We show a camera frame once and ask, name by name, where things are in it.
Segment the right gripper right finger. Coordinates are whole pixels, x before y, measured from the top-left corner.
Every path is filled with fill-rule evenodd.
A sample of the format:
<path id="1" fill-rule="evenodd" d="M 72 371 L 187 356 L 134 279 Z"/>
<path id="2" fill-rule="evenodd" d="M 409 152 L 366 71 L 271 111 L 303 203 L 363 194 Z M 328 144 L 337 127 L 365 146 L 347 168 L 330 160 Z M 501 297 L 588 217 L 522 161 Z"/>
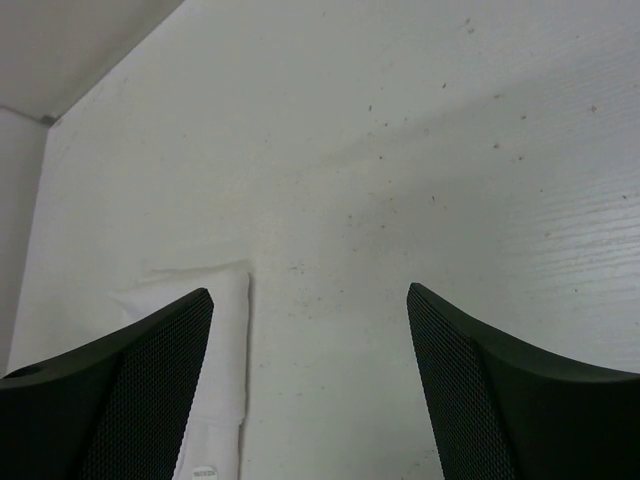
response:
<path id="1" fill-rule="evenodd" d="M 638 478 L 638 374 L 533 346 L 419 283 L 406 304 L 445 478 Z"/>

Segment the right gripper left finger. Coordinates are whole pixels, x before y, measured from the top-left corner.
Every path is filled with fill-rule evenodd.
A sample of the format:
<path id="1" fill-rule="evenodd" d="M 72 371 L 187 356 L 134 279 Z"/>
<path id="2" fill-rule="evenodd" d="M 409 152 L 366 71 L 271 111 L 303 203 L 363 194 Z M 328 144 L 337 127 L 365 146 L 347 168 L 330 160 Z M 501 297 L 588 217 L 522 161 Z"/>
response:
<path id="1" fill-rule="evenodd" d="M 2 377 L 2 478 L 172 478 L 213 310 L 198 288 Z"/>

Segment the white tank top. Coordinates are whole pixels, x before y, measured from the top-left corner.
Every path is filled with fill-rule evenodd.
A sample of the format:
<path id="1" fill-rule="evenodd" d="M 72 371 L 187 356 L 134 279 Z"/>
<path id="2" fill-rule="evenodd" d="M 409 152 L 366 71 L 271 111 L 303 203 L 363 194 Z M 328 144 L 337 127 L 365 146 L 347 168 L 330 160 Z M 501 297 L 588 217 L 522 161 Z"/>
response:
<path id="1" fill-rule="evenodd" d="M 128 326 L 197 288 L 210 294 L 213 319 L 173 477 L 237 479 L 246 415 L 248 264 L 161 270 L 110 297 L 122 308 L 122 324 Z"/>

